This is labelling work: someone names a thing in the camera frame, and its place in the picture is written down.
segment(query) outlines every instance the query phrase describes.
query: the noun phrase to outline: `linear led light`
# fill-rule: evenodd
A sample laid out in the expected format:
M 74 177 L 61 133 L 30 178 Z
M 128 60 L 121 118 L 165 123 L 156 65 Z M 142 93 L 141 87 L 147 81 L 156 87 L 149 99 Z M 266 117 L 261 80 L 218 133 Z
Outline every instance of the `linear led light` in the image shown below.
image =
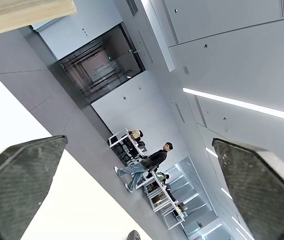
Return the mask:
M 190 196 L 187 200 L 185 200 L 183 203 L 187 204 L 189 201 L 191 201 L 192 199 L 196 198 L 198 196 L 198 193 L 194 194 L 193 196 Z
M 206 150 L 209 154 L 212 154 L 214 157 L 217 158 L 217 154 L 216 154 L 215 152 L 213 152 L 211 149 L 208 149 L 208 148 L 206 147 L 205 150 Z
M 238 233 L 245 239 L 245 240 L 247 240 L 247 238 L 243 235 L 243 233 L 241 233 L 241 231 L 236 227 L 235 228 L 237 231 L 238 231 Z
M 210 231 L 208 231 L 206 234 L 203 234 L 201 237 L 202 239 L 204 239 L 207 235 L 209 235 L 211 232 L 213 232 L 214 230 L 218 229 L 220 226 L 222 226 L 222 224 L 220 223 L 219 225 L 217 225 L 215 228 L 211 229 Z
M 232 217 L 232 219 L 236 222 L 237 225 L 250 237 L 250 239 L 254 240 L 254 238 L 245 230 L 245 228 L 235 219 L 235 217 Z
M 272 108 L 259 106 L 259 105 L 251 104 L 251 103 L 244 102 L 244 101 L 234 100 L 234 99 L 223 97 L 223 96 L 217 96 L 217 95 L 213 95 L 213 94 L 209 94 L 209 93 L 205 93 L 201 91 L 195 91 L 195 90 L 191 90 L 188 88 L 183 88 L 183 91 L 189 94 L 203 97 L 203 98 L 212 99 L 212 100 L 219 101 L 222 103 L 235 105 L 241 108 L 250 109 L 250 110 L 257 111 L 263 114 L 268 114 L 271 116 L 284 119 L 284 111 L 279 111 L 279 110 L 275 110 Z
M 231 197 L 231 195 L 224 189 L 221 187 L 222 192 L 224 192 L 230 199 L 233 200 L 233 198 Z

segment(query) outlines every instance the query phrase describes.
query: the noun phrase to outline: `glass wall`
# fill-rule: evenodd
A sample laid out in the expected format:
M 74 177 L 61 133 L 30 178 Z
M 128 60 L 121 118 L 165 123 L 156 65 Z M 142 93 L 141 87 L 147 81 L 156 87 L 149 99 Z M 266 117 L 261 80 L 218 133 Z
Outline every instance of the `glass wall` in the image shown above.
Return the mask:
M 122 24 L 63 58 L 61 64 L 91 103 L 144 71 Z

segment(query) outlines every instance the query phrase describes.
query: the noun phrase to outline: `table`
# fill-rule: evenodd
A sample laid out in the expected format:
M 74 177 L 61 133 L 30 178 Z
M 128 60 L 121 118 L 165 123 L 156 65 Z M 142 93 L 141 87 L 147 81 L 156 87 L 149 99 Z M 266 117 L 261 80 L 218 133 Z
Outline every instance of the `table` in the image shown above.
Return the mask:
M 156 213 L 158 211 L 160 211 L 161 209 L 163 209 L 166 206 L 170 207 L 168 209 L 166 209 L 164 212 L 161 213 L 164 222 L 167 226 L 167 228 L 169 230 L 171 230 L 172 228 L 176 227 L 179 224 L 182 224 L 182 222 L 185 221 L 184 219 L 184 214 L 181 212 L 181 210 L 176 206 L 175 202 L 173 202 L 173 200 L 171 199 L 171 197 L 169 196 L 169 194 L 167 193 L 166 189 L 163 187 L 161 181 L 158 179 L 156 173 L 154 171 L 151 171 L 152 173 L 152 177 L 149 178 L 148 180 L 144 181 L 143 183 L 141 183 L 140 185 L 136 186 L 136 189 L 142 187 L 142 186 L 147 186 L 149 184 L 151 184 L 152 182 L 156 181 L 157 184 L 159 185 L 159 188 L 156 189 L 153 192 L 150 192 L 147 194 L 148 199 L 151 202 L 153 211 Z M 160 193 L 164 193 L 165 194 L 165 199 L 163 200 L 163 202 L 159 205 L 159 206 L 155 206 L 152 198 L 155 197 L 156 195 L 160 194 Z M 172 213 L 173 211 L 177 211 L 178 213 L 178 217 L 177 217 L 177 223 L 173 224 L 173 225 L 169 225 L 169 223 L 167 222 L 167 219 L 165 218 L 167 215 L 169 215 L 170 213 Z
M 0 153 L 12 145 L 50 136 L 0 82 Z M 48 195 L 22 240 L 123 240 L 132 230 L 143 240 L 152 239 L 65 150 Z
M 111 142 L 112 138 L 117 137 L 118 135 L 120 135 L 120 136 L 122 135 L 122 137 L 120 139 L 118 139 L 117 141 L 115 141 L 114 143 L 112 143 Z M 139 147 L 136 146 L 136 144 L 134 143 L 134 140 L 132 140 L 131 136 L 129 135 L 128 129 L 126 127 L 108 138 L 108 143 L 109 143 L 110 148 L 112 148 L 116 144 L 120 143 L 125 138 L 128 138 L 131 141 L 133 147 L 136 149 L 136 151 L 138 152 L 139 155 L 144 156 L 143 151 Z

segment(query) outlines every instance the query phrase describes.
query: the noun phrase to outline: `young man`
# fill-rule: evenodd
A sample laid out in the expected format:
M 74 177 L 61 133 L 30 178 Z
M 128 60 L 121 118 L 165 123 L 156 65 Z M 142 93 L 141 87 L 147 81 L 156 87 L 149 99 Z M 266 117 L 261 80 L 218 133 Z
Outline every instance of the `young man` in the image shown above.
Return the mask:
M 133 180 L 129 184 L 125 184 L 127 190 L 132 193 L 136 184 L 143 176 L 143 173 L 157 168 L 166 159 L 167 153 L 171 150 L 173 150 L 173 145 L 172 143 L 167 142 L 164 145 L 163 150 L 159 150 L 156 153 L 153 153 L 151 156 L 144 156 L 143 160 L 141 160 L 139 163 L 130 165 L 126 168 L 118 169 L 115 166 L 114 171 L 119 177 L 125 174 L 134 174 Z

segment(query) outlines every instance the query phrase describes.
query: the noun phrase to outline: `floor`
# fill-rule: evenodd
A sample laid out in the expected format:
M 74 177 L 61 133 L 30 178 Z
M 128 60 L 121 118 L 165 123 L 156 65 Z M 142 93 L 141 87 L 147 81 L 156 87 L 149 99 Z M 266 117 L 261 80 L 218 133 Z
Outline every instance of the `floor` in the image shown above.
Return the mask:
M 110 131 L 28 27 L 0 34 L 0 81 L 52 135 L 67 135 L 68 152 L 151 238 L 187 239 L 180 227 L 167 230 L 141 190 L 127 192 L 113 171 L 123 165 L 107 146 Z

